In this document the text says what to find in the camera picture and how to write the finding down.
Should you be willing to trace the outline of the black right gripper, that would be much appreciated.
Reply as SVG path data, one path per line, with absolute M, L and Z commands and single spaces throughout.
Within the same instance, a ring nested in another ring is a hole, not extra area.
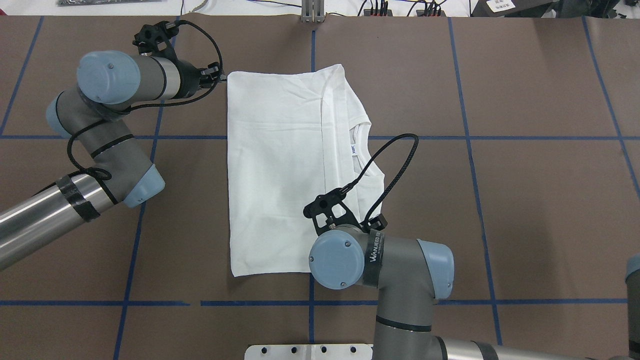
M 384 214 L 375 216 L 364 216 L 358 224 L 359 232 L 368 234 L 371 231 L 383 231 L 388 226 L 388 221 Z

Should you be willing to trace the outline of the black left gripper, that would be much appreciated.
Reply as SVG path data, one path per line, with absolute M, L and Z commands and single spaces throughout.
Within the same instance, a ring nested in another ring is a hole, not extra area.
M 185 60 L 178 60 L 177 69 L 180 76 L 180 86 L 177 92 L 179 100 L 188 99 L 198 91 L 212 89 L 220 82 L 226 82 L 220 62 L 213 62 L 207 67 L 198 68 Z

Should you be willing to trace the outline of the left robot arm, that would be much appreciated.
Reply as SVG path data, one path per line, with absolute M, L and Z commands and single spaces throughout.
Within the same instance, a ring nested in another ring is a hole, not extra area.
M 181 106 L 210 94 L 226 76 L 223 60 L 198 68 L 171 48 L 146 54 L 92 51 L 80 59 L 77 84 L 59 93 L 46 121 L 67 140 L 75 170 L 1 214 L 1 269 L 98 219 L 119 204 L 137 207 L 165 187 L 124 117 Z

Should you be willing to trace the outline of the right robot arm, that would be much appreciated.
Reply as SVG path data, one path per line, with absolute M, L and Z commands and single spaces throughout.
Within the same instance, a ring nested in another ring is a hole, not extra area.
M 377 289 L 374 360 L 563 360 L 562 354 L 521 350 L 432 332 L 434 307 L 453 289 L 455 262 L 445 244 L 385 235 L 350 216 L 314 223 L 308 264 L 323 287 Z

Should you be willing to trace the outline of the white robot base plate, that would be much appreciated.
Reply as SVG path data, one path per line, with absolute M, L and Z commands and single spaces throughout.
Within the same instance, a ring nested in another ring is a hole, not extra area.
M 371 360 L 373 346 L 366 343 L 257 344 L 249 346 L 245 360 Z

